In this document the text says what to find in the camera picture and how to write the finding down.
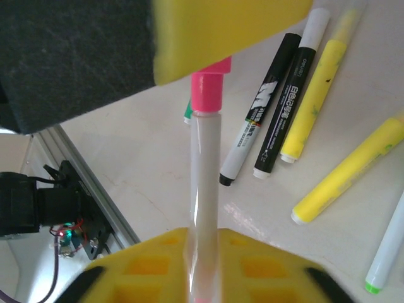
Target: red wire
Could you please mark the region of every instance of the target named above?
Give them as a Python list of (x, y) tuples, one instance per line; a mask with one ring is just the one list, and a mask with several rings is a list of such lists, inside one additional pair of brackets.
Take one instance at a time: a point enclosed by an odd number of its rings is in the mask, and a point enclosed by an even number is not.
[(84, 223), (84, 219), (81, 219), (76, 225), (73, 225), (72, 227), (61, 227), (58, 230), (54, 230), (54, 229), (50, 229), (51, 232), (61, 232), (63, 230), (74, 230), (74, 229), (78, 229), (79, 227), (81, 227)]
[(76, 224), (73, 225), (72, 227), (59, 227), (57, 230), (54, 230), (53, 227), (51, 227), (49, 229), (50, 232), (55, 232), (57, 237), (61, 237), (59, 235), (60, 232), (63, 232), (65, 230), (75, 230), (75, 229), (80, 229), (81, 233), (83, 234), (83, 238), (84, 238), (84, 242), (82, 244), (80, 244), (79, 247), (77, 247), (72, 253), (77, 253), (80, 249), (82, 249), (84, 247), (84, 245), (88, 242), (88, 238), (87, 238), (87, 234), (83, 231), (83, 229), (81, 228), (81, 226), (84, 223), (84, 219), (80, 219), (80, 221)]

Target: yellow highlighter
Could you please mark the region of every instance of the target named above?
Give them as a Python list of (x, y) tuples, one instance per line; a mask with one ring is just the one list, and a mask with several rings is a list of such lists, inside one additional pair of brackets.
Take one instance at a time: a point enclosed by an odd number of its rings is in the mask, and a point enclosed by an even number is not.
[(377, 159), (404, 139), (404, 110), (387, 119), (341, 162), (292, 211), (292, 219), (309, 223), (344, 193)]
[(294, 163), (299, 159), (307, 138), (319, 114), (340, 66), (347, 45), (366, 7), (366, 0), (349, 0), (338, 19), (336, 28), (327, 42), (314, 71), (299, 110), (282, 146), (281, 159)]

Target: white table surface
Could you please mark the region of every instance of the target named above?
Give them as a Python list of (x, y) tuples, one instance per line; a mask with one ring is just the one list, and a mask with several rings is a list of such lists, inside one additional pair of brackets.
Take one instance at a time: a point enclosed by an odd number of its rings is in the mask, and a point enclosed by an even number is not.
[[(319, 54), (342, 4), (329, 3), (332, 20)], [(403, 12), (402, 0), (370, 1), (298, 162), (278, 160), (268, 180), (253, 177), (273, 104), (237, 180), (231, 187), (220, 186), (220, 227), (318, 261), (358, 302), (402, 302), (404, 297), (404, 251), (379, 295), (364, 290), (367, 270), (404, 188), (404, 143), (312, 223), (298, 226), (290, 213), (385, 119), (404, 107)], [(303, 27), (304, 22), (294, 28)], [(222, 162), (283, 34), (234, 56), (225, 79)], [(189, 94), (185, 78), (63, 124), (141, 240), (188, 226), (190, 129), (182, 115)]]

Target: green marker cap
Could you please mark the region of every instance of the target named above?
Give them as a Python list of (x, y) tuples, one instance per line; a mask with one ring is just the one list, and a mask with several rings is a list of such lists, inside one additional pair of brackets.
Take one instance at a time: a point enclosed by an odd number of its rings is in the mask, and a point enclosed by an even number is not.
[(191, 116), (192, 116), (192, 113), (193, 113), (193, 110), (192, 110), (192, 108), (191, 108), (191, 100), (189, 100), (187, 109), (185, 110), (185, 114), (184, 114), (184, 121), (185, 121), (185, 123), (188, 123), (188, 124), (191, 123)]
[(371, 284), (366, 282), (366, 290), (370, 292), (371, 294), (377, 295), (380, 292), (380, 288), (376, 288), (372, 286)]

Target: black marker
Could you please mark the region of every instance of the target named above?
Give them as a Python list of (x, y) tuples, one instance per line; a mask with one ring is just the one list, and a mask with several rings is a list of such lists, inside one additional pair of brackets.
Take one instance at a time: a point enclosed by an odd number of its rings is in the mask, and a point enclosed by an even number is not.
[(254, 176), (257, 178), (265, 179), (272, 171), (329, 19), (330, 12), (325, 8), (316, 8), (310, 12), (302, 40), (254, 166)]
[(220, 169), (219, 182), (230, 186), (239, 174), (247, 155), (258, 135), (269, 106), (285, 78), (290, 63), (299, 46), (301, 36), (296, 33), (287, 33), (273, 58), (272, 64), (252, 102), (244, 123), (237, 135), (226, 160)]

